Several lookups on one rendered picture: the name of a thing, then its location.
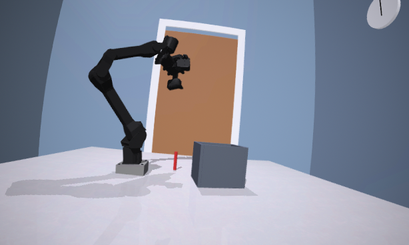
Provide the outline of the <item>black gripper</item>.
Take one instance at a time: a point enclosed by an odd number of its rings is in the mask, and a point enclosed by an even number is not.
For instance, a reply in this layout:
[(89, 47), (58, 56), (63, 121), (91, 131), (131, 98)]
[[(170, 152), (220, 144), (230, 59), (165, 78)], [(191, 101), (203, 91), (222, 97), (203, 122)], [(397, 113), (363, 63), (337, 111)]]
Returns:
[(182, 55), (180, 54), (174, 55), (172, 56), (172, 58), (173, 58), (173, 63), (169, 67), (163, 67), (163, 70), (167, 71), (167, 75), (173, 76), (173, 79), (168, 80), (168, 83), (167, 83), (167, 89), (170, 91), (175, 90), (175, 89), (183, 89), (183, 87), (181, 86), (181, 80), (178, 79), (179, 73), (176, 72), (176, 69), (175, 69), (175, 63), (177, 63), (175, 59), (182, 58)]

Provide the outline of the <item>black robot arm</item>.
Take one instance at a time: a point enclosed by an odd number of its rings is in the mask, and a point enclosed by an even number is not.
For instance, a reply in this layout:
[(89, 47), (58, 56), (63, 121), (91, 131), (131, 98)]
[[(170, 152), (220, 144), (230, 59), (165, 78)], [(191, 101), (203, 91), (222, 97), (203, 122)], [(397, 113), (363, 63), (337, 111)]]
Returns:
[[(123, 162), (122, 164), (140, 164), (142, 161), (142, 145), (147, 138), (146, 129), (141, 121), (134, 121), (128, 110), (125, 108), (122, 100), (113, 88), (113, 82), (109, 69), (114, 60), (126, 59), (129, 57), (154, 57), (155, 65), (169, 67), (173, 63), (173, 54), (178, 46), (179, 40), (166, 36), (162, 43), (153, 40), (140, 46), (108, 49), (105, 51), (101, 60), (89, 72), (88, 78), (105, 96), (114, 113), (123, 124), (125, 133), (124, 139), (121, 141), (123, 147)], [(183, 55), (180, 59), (175, 59), (176, 72), (190, 70), (190, 57)], [(181, 71), (180, 71), (181, 70)]]

